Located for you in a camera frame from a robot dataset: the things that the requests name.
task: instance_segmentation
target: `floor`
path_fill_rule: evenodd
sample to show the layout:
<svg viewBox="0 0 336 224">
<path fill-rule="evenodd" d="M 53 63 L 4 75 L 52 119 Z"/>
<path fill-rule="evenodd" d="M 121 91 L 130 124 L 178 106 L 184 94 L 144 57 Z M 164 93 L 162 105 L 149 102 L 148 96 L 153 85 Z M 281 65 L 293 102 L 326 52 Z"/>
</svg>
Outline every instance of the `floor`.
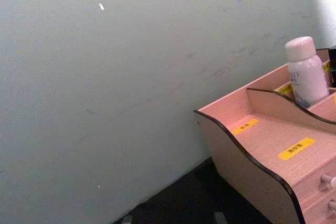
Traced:
<svg viewBox="0 0 336 224">
<path fill-rule="evenodd" d="M 228 224 L 271 224 L 219 176 L 211 158 L 129 215 L 132 224 L 212 224 L 214 212 L 222 212 Z"/>
</svg>

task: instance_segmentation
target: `drawer knob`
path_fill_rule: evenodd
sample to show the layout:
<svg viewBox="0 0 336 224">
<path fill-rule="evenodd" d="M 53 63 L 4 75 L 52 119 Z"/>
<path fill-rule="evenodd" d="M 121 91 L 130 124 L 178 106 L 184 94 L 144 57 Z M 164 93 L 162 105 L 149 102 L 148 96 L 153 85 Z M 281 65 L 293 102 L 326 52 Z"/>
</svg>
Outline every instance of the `drawer knob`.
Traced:
<svg viewBox="0 0 336 224">
<path fill-rule="evenodd" d="M 331 185 L 332 188 L 336 188 L 336 177 L 330 177 L 326 174 L 321 176 L 321 180 Z"/>
<path fill-rule="evenodd" d="M 328 203 L 328 207 L 330 207 L 332 210 L 336 211 L 336 202 L 335 201 L 330 201 Z"/>
</svg>

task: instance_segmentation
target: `drawer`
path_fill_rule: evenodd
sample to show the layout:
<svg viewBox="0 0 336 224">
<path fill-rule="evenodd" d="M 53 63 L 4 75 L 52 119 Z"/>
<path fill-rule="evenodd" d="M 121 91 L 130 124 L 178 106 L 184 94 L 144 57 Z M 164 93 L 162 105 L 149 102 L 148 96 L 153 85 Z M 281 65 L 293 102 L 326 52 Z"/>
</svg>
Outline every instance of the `drawer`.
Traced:
<svg viewBox="0 0 336 224">
<path fill-rule="evenodd" d="M 303 211 L 306 224 L 336 223 L 336 211 L 328 207 L 330 201 L 336 201 L 336 189 L 328 192 L 316 204 Z"/>
<path fill-rule="evenodd" d="M 323 165 L 315 172 L 307 175 L 292 187 L 303 211 L 309 207 L 312 202 L 319 201 L 327 193 L 333 190 L 328 183 L 321 180 L 323 174 L 336 177 L 336 158 Z"/>
</svg>

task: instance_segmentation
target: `yellow sticker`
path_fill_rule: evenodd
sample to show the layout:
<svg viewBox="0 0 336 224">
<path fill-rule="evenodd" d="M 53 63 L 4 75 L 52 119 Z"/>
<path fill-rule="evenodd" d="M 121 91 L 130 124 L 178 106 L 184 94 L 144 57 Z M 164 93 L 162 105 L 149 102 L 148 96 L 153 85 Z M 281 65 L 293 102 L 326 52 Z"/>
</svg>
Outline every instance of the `yellow sticker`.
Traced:
<svg viewBox="0 0 336 224">
<path fill-rule="evenodd" d="M 330 64 L 329 61 L 323 64 L 323 70 L 325 72 L 330 72 Z"/>
<path fill-rule="evenodd" d="M 299 152 L 303 151 L 305 148 L 307 148 L 309 145 L 312 145 L 315 143 L 315 140 L 312 138 L 305 137 L 300 142 L 296 143 L 295 145 L 292 145 L 284 152 L 281 152 L 278 157 L 283 160 L 288 160 L 291 157 L 295 156 Z"/>
<path fill-rule="evenodd" d="M 238 134 L 240 132 L 242 132 L 243 130 L 251 127 L 252 125 L 256 124 L 258 122 L 257 119 L 252 119 L 250 121 L 248 121 L 247 123 L 245 123 L 244 125 L 242 125 L 239 128 L 236 128 L 235 130 L 233 130 L 233 134 Z"/>
<path fill-rule="evenodd" d="M 289 83 L 279 89 L 276 89 L 275 91 L 281 93 L 281 94 L 289 94 L 291 92 L 293 92 L 293 88 L 292 85 Z"/>
</svg>

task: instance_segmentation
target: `wooden organizer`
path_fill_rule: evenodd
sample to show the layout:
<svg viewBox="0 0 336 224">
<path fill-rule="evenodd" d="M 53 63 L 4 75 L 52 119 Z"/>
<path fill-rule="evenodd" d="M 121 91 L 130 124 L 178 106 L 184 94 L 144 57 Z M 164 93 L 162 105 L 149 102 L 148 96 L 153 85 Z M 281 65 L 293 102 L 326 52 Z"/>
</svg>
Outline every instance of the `wooden organizer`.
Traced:
<svg viewBox="0 0 336 224">
<path fill-rule="evenodd" d="M 321 180 L 336 176 L 336 93 L 306 110 L 288 84 L 284 65 L 194 112 L 219 174 L 272 223 L 336 223 Z"/>
</svg>

